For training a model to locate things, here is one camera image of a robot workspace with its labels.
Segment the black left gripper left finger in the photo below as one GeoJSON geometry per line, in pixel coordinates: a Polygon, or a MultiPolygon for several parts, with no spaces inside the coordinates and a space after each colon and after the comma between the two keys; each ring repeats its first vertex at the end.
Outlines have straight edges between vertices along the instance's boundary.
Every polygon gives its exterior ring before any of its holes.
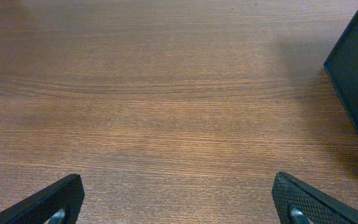
{"type": "Polygon", "coordinates": [[[0,224],[75,224],[85,198],[81,176],[70,174],[0,212],[0,224]]]}

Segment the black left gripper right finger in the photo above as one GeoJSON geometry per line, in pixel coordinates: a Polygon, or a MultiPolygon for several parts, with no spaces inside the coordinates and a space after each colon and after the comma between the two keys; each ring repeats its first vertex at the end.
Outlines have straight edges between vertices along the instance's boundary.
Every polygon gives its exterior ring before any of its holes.
{"type": "Polygon", "coordinates": [[[284,224],[358,224],[358,210],[286,172],[276,174],[272,197],[284,224]]]}

